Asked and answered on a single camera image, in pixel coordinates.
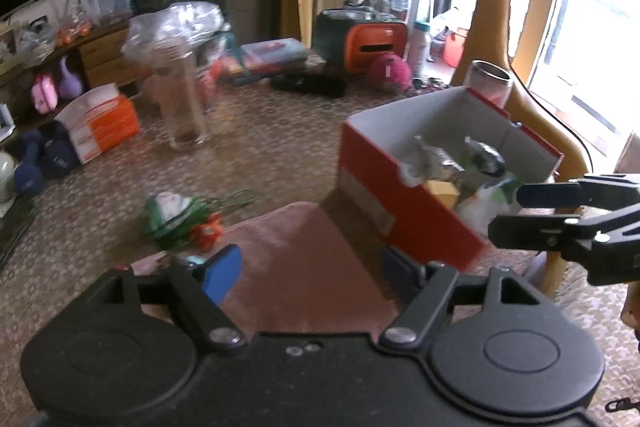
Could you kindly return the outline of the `person's right hand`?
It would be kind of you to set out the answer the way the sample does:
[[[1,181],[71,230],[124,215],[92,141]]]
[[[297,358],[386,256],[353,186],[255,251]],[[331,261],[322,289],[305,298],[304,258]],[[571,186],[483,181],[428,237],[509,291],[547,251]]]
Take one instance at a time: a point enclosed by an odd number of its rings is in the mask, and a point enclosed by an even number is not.
[[[623,310],[622,312],[620,312],[620,321],[622,321],[623,324],[628,327],[628,329],[632,329],[634,331],[634,335],[636,335],[636,338],[639,338],[640,332],[639,317],[639,295],[628,293],[623,305]]]

